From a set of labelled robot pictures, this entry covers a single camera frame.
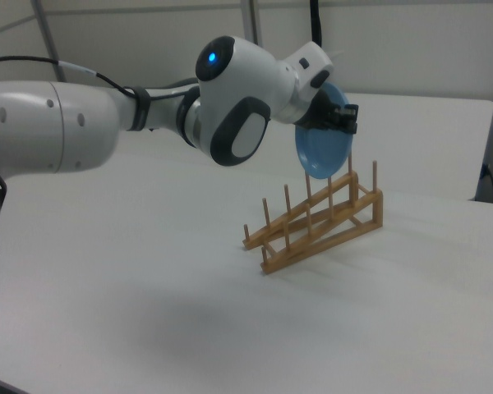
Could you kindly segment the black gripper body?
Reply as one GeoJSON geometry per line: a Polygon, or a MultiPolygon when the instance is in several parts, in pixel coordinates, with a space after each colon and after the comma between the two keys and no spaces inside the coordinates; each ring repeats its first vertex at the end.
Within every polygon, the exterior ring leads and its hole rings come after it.
{"type": "Polygon", "coordinates": [[[297,121],[297,125],[306,130],[342,131],[344,129],[343,109],[343,104],[333,102],[328,93],[320,89],[311,100],[306,113],[297,121]]]}

